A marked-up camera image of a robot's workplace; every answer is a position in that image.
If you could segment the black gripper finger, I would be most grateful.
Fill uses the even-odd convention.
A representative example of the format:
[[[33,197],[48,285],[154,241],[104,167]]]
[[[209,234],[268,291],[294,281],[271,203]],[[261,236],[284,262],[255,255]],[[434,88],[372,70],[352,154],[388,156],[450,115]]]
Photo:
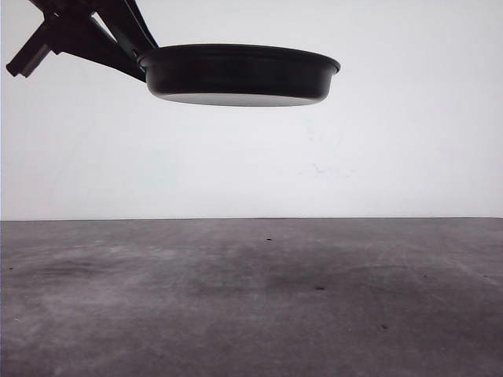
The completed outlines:
[[[91,16],[54,18],[54,52],[90,60],[145,82],[145,73]]]
[[[126,53],[144,53],[157,49],[136,1],[95,1],[96,11]]]

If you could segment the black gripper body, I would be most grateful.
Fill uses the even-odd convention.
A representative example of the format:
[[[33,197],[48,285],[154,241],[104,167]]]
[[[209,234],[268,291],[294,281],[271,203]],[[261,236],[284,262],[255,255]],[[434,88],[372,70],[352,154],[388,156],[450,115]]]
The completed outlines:
[[[22,75],[27,78],[50,52],[55,53],[54,18],[56,16],[83,17],[97,13],[95,1],[33,1],[32,4],[41,10],[44,20],[6,65],[7,71],[12,76]]]

